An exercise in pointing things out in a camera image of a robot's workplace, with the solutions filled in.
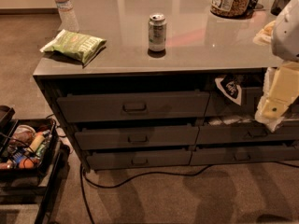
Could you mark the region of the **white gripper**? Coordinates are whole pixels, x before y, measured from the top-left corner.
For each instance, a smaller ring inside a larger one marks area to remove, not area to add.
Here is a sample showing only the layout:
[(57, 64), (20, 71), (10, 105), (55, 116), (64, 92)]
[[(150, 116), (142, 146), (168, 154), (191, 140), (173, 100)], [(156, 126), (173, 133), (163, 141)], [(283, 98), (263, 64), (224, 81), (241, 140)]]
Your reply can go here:
[(273, 133), (298, 97), (299, 63), (284, 62), (279, 68), (268, 67), (263, 80), (263, 96), (257, 105), (255, 120)]

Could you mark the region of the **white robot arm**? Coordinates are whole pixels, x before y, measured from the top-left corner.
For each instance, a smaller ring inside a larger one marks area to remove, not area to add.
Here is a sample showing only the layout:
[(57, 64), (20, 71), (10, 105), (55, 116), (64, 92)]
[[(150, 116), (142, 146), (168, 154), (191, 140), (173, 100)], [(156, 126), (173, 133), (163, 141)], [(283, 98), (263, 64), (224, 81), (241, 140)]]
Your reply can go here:
[(271, 43), (272, 53), (283, 64), (279, 68), (267, 68), (263, 96), (254, 118), (273, 133), (299, 97), (299, 0), (291, 0), (266, 28), (272, 28), (272, 34), (268, 38), (258, 35), (255, 40)]

